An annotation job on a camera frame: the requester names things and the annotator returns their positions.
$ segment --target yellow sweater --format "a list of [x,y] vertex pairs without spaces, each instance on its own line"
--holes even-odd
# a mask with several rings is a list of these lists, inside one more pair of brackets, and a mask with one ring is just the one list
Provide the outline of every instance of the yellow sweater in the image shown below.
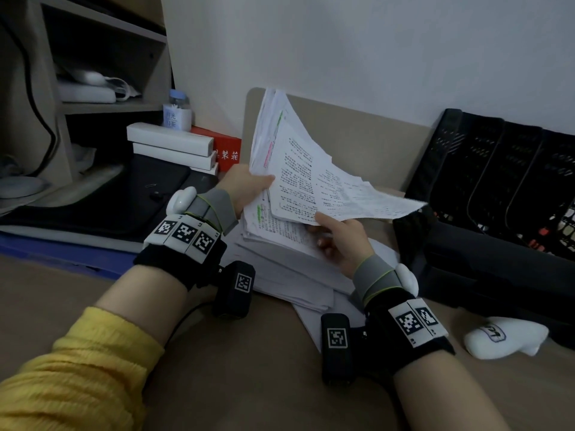
[[163,352],[137,326],[89,307],[50,354],[0,384],[0,430],[140,429],[141,391]]

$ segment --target red box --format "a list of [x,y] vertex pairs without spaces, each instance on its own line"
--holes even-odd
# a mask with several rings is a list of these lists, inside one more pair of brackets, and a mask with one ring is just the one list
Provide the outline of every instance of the red box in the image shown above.
[[214,138],[214,150],[216,150],[217,154],[216,161],[220,164],[219,172],[226,172],[234,163],[240,163],[241,139],[195,126],[190,131],[194,134]]

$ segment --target shelf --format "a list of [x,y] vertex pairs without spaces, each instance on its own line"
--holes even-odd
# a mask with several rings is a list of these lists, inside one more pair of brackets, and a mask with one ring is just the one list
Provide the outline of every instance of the shelf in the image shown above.
[[142,27],[135,26],[134,24],[130,24],[129,22],[122,21],[120,19],[114,18],[113,16],[97,12],[95,10],[81,6],[68,0],[32,0],[32,1],[36,1],[45,6],[54,7],[55,9],[63,10],[73,15],[81,16],[83,18],[87,18],[92,21],[105,24],[112,28],[119,28],[120,30],[127,31],[129,33],[138,36],[143,36],[152,39],[154,41],[158,41],[161,43],[168,42],[167,37],[164,35],[155,33]]
[[150,112],[162,110],[162,104],[148,103],[146,101],[120,101],[114,104],[97,103],[62,103],[64,115],[81,115],[90,113],[127,113]]

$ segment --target white wall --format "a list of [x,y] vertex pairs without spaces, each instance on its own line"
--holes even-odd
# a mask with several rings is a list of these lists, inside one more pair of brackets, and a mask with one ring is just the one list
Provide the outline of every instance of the white wall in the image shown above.
[[430,126],[446,107],[575,133],[575,0],[162,0],[176,86],[241,135],[246,93]]

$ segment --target desk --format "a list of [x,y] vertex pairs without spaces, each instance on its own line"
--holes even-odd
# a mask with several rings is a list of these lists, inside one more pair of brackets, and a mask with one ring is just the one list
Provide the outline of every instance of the desk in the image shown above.
[[[366,229],[389,239],[390,224]],[[46,353],[110,282],[0,256],[0,378]],[[213,296],[193,289],[190,305]],[[570,429],[575,423],[575,352],[546,341],[535,357],[482,362],[460,346],[481,318],[429,303],[458,358],[516,430]],[[202,309],[170,343],[144,399],[148,430],[394,430],[396,413],[377,384],[321,382],[321,356],[292,306],[255,295],[247,318],[221,321]]]

